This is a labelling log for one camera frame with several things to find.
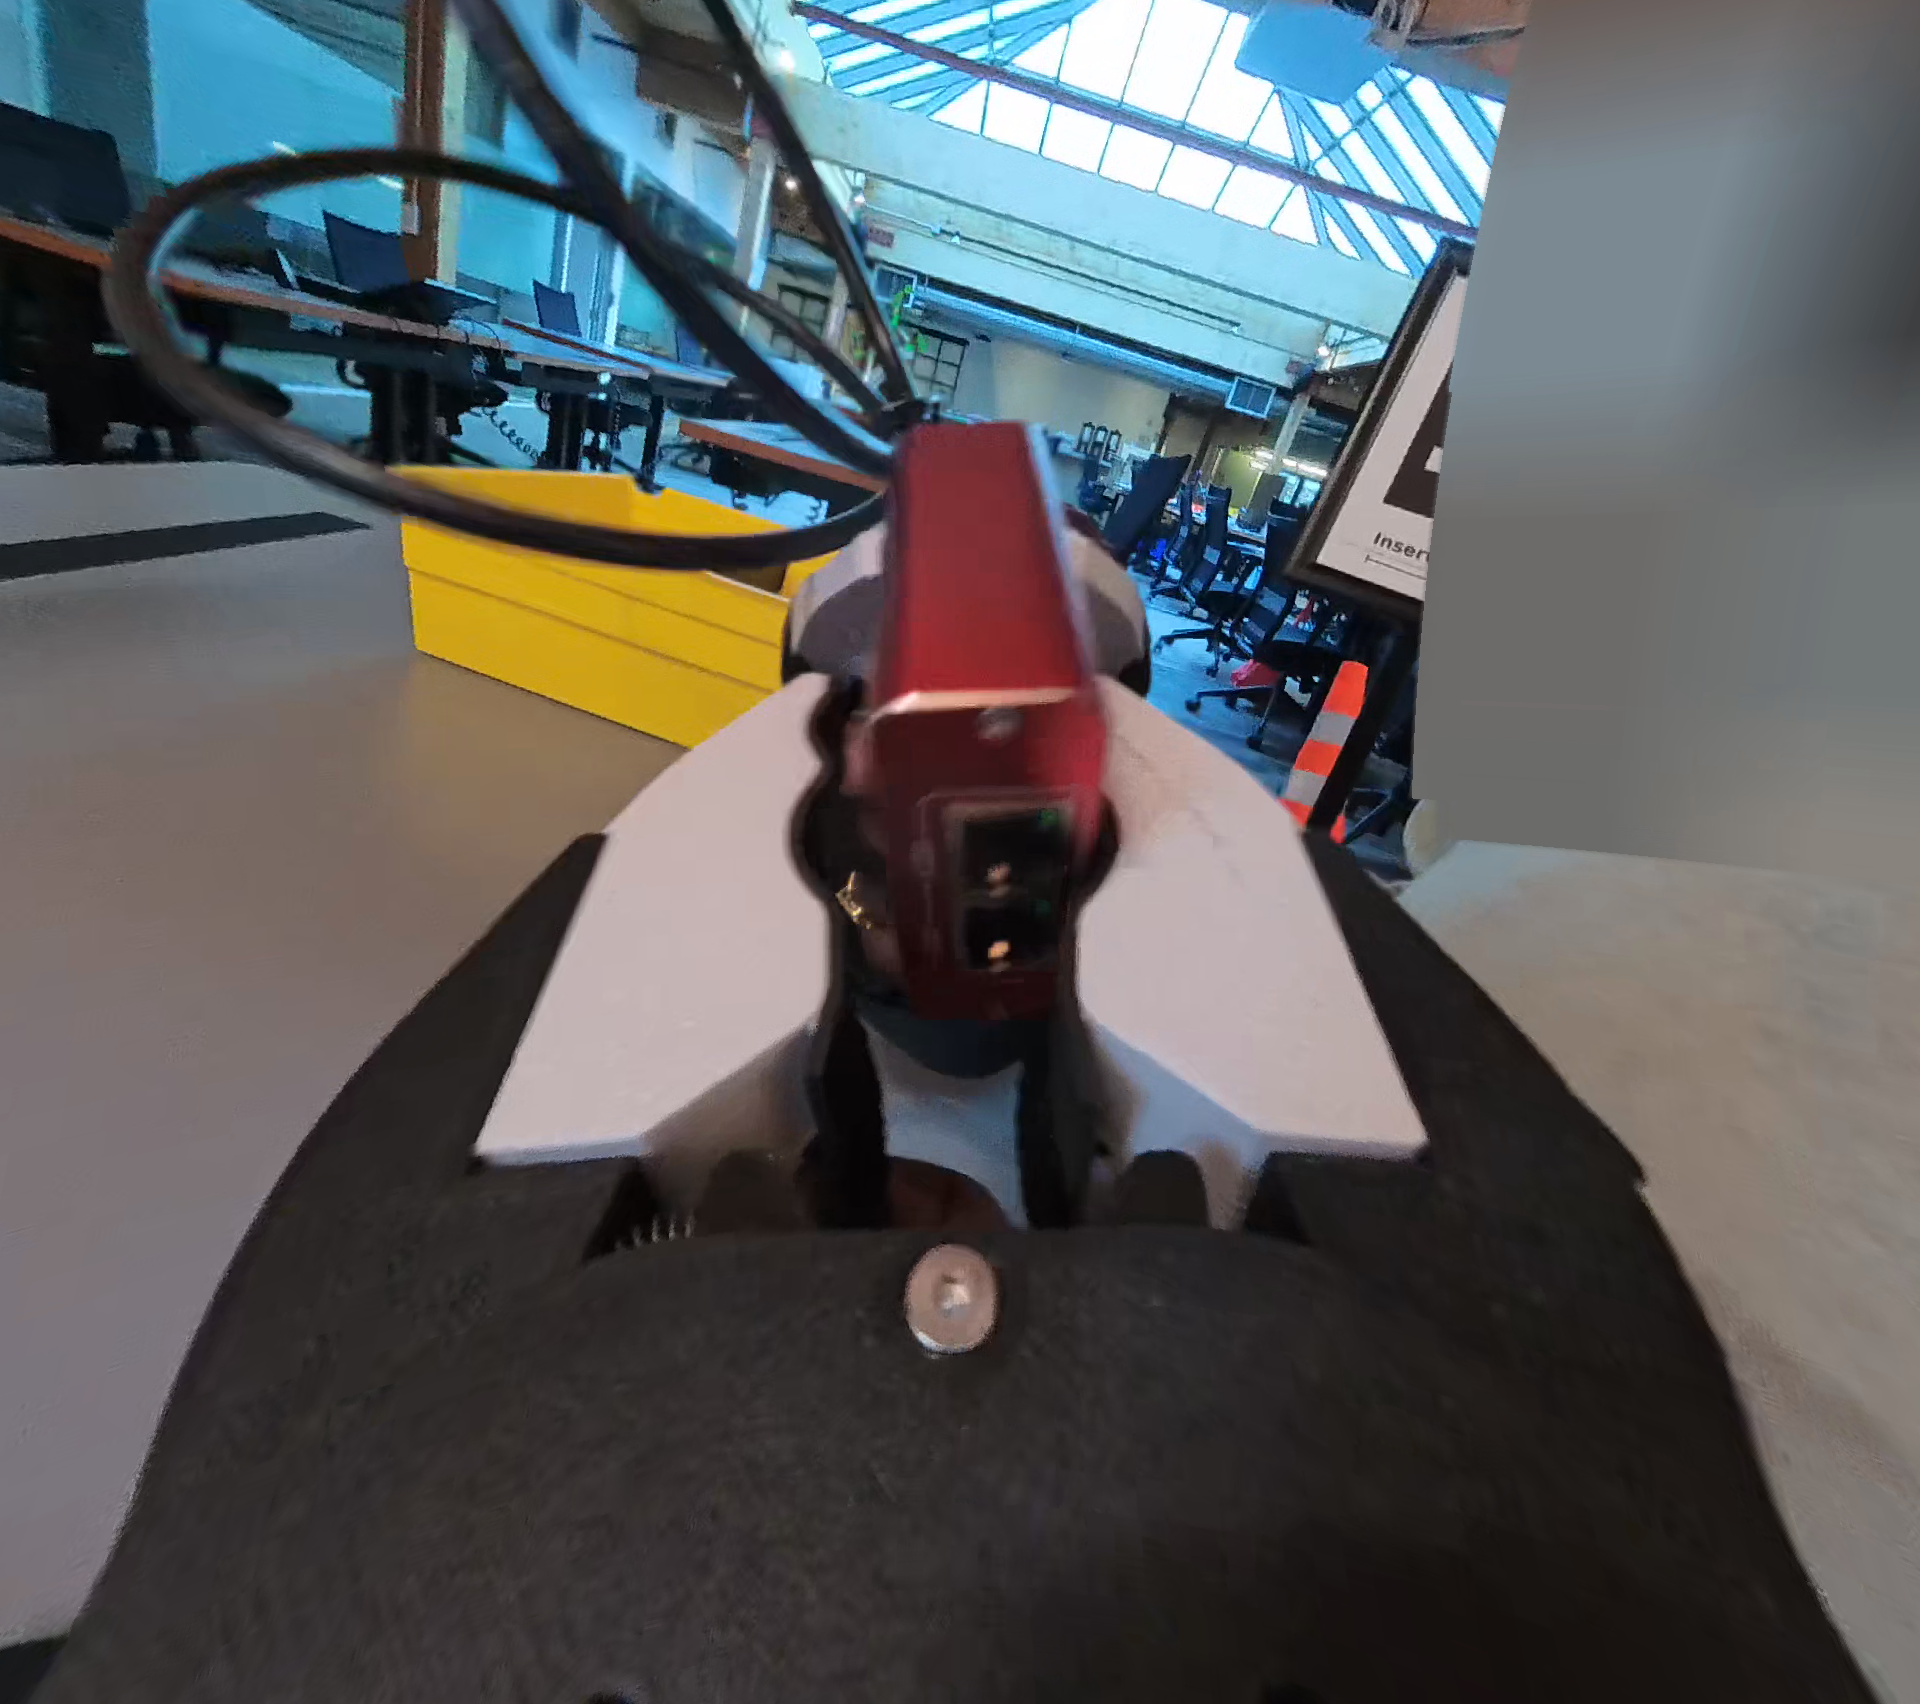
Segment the black framed sign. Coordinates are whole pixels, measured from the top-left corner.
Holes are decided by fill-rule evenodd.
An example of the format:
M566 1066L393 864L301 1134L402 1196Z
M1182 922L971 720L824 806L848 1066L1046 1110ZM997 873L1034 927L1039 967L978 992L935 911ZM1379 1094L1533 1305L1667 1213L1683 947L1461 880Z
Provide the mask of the black framed sign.
M1476 245L1444 238L1421 278L1323 490L1289 580L1416 630L1426 614L1438 469Z

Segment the orange traffic cone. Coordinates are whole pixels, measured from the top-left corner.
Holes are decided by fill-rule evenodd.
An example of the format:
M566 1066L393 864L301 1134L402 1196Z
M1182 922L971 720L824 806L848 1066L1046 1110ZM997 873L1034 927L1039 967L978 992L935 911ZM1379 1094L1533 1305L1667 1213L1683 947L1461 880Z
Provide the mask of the orange traffic cone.
M1346 747L1355 721L1362 714L1368 690L1368 665L1361 659L1343 659L1324 685L1327 696L1310 720L1309 736L1297 752L1279 801L1299 828L1309 828L1317 804L1327 793L1340 752Z

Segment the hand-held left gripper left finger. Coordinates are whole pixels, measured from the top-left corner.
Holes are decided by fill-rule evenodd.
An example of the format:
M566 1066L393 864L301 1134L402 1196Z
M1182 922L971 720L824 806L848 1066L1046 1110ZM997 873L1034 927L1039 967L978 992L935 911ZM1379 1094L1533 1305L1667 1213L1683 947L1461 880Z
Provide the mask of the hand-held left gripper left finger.
M801 1160L830 924L794 821L830 688L780 685L604 828L479 1131L483 1168L635 1162L691 1213L735 1153Z

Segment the black tape strip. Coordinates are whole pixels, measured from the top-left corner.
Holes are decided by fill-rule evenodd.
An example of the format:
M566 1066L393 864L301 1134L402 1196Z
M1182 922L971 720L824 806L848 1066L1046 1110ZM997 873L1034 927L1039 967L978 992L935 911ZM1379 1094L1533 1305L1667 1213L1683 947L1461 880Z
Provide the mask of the black tape strip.
M350 536L369 527L354 515L296 512L35 537L2 545L2 584Z

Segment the yellow plastic bin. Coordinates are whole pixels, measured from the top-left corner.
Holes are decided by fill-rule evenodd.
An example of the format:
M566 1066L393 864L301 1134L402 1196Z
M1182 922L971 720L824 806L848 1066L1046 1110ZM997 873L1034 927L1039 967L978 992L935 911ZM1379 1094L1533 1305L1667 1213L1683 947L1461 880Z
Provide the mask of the yellow plastic bin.
M583 563L414 518L400 555L421 653L683 747L782 685L790 600L826 566Z

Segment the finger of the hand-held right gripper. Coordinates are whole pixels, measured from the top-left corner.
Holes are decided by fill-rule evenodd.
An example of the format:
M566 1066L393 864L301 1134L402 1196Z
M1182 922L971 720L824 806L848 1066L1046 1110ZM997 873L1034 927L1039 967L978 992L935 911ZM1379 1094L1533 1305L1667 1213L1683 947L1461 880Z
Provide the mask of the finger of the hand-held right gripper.
M1141 588L1109 550L1098 524L1076 505L1069 505L1069 558L1092 670L1125 688L1151 688L1151 630Z
M785 680L871 677L885 616L889 530L876 524L837 550L793 592L785 616Z

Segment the wooden office desk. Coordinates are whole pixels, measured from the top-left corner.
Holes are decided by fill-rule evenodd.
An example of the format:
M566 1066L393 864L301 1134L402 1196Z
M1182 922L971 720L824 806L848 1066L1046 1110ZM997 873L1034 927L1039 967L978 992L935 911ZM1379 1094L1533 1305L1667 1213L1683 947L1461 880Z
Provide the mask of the wooden office desk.
M2 220L6 463L194 461L202 425L133 361L102 303L108 239ZM279 388L243 349L317 355L369 398L369 436L387 461L443 461L473 409L504 404L500 351L432 323L223 270L170 270L166 292L204 363L259 404Z
M596 346L525 323L484 323L474 337L491 375L533 395L543 440L498 430L538 469L625 474L659 487L668 423L733 389L733 373L646 349Z
M686 443L700 443L709 457L722 457L729 469L756 467L769 472L737 483L731 475L718 477L731 491L761 487L763 491L885 491L889 479L871 467L856 467L846 457L815 443L802 432L774 419L712 419L678 418L678 436Z

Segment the red network switch box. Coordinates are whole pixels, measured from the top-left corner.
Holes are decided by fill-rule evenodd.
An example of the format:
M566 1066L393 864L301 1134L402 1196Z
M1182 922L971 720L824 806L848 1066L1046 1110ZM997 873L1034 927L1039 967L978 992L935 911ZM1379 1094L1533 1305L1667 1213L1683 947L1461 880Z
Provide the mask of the red network switch box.
M1109 720L1025 423L901 436L879 584L851 765L898 989L926 1019L1041 1019L1107 823Z

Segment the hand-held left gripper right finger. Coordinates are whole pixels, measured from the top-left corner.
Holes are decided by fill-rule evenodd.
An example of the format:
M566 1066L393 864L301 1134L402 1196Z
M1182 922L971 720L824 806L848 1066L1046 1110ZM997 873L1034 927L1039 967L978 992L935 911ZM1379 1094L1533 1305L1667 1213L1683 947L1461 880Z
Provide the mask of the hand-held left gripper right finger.
M1157 1153L1213 1228L1272 1158L1416 1163L1428 1125L1291 812L1133 690L1098 693L1096 858L1027 1067L1029 1224L1092 1224Z

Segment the black office chair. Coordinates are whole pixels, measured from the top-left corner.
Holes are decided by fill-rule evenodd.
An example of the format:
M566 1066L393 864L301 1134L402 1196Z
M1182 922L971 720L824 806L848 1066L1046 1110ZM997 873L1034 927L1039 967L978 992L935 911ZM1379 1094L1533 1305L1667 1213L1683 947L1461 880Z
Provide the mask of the black office chair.
M121 348L102 260L133 216L117 139L2 105L2 377L45 405L59 463L198 461L202 421Z

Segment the black laptop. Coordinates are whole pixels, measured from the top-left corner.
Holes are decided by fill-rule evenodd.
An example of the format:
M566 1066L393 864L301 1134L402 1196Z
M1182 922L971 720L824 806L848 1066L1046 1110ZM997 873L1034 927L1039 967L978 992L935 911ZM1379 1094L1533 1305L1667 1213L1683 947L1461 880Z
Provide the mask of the black laptop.
M498 301L435 275L421 275L409 260L402 235L365 225L333 210L323 211L330 275L329 295L400 321L448 327L456 321L491 321Z

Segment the white ceiling projector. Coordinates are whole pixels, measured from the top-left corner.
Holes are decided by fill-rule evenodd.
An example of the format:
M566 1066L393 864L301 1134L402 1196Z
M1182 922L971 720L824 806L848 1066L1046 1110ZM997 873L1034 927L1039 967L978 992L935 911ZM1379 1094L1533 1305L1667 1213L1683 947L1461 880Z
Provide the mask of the white ceiling projector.
M1343 105L1398 59L1422 0L1258 0L1235 54L1239 73Z

